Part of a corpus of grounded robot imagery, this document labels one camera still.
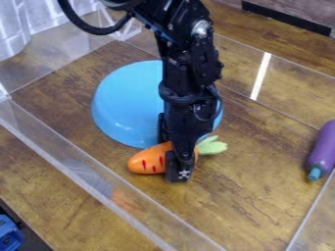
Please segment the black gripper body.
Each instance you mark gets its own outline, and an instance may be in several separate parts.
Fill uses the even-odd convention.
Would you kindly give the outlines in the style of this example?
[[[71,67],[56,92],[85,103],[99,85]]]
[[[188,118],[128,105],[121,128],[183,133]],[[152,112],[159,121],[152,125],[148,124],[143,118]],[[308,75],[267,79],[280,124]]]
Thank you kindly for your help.
[[[223,102],[215,82],[224,64],[214,45],[214,32],[195,33],[181,47],[156,36],[163,60],[159,94],[164,100],[168,141],[197,139],[212,131]]]

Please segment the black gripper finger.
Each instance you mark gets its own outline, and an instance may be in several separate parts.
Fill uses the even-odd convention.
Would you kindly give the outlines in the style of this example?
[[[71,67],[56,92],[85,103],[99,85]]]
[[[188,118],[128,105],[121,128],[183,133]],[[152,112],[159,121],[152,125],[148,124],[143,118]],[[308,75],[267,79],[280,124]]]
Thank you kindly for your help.
[[[159,113],[159,121],[157,121],[157,142],[164,143],[168,141],[168,130],[165,117],[163,113]]]
[[[195,141],[185,140],[177,147],[173,147],[172,142],[167,141],[165,145],[165,179],[168,182],[188,181],[196,162]]]

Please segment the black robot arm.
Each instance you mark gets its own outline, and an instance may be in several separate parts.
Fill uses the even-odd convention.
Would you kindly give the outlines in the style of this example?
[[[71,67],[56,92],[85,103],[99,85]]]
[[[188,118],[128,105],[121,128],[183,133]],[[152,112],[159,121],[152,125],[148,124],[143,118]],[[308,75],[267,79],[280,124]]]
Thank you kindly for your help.
[[[101,0],[124,11],[155,32],[163,80],[159,94],[157,140],[169,142],[165,152],[167,181],[187,181],[195,167],[195,145],[214,129],[223,111],[215,86],[224,64],[214,45],[209,11],[200,0]]]

